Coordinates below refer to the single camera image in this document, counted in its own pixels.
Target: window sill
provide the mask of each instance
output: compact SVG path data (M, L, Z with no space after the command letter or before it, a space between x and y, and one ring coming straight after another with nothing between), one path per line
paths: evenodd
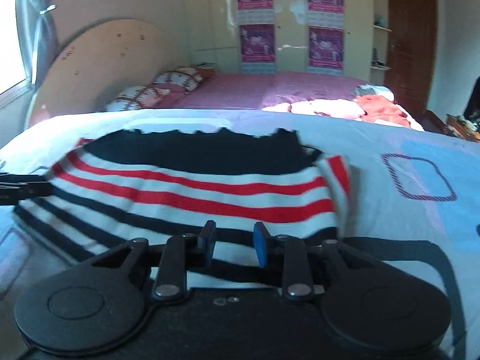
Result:
M24 79L10 89L0 93L0 109L26 94L31 88L30 80Z

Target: shelf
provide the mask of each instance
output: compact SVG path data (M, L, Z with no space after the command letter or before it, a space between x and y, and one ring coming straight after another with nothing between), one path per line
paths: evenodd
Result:
M376 28L376 29L378 29L378 30L383 30L383 31L392 32L392 30L390 30L389 28L386 28L386 27L376 26L376 25L373 25L373 27Z
M391 67L386 67L386 66L370 66L372 70L374 71L389 71L392 68Z

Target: headboard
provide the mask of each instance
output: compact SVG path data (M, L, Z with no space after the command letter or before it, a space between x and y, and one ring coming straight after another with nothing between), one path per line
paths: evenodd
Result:
M95 112L127 86L186 64L174 40L143 21L100 24L71 42L32 98L25 129L49 117Z

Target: pink bedspread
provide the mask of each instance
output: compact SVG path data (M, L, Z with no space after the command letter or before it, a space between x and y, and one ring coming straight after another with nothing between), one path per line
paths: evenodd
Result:
M352 100L352 90L363 84L366 81L313 73L218 74L194 92L162 103L162 108L262 109L304 100Z

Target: brown wooden door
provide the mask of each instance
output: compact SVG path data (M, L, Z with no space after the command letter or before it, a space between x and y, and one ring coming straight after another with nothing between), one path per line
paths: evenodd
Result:
M437 39L437 0L389 0L385 86L416 119L427 106Z

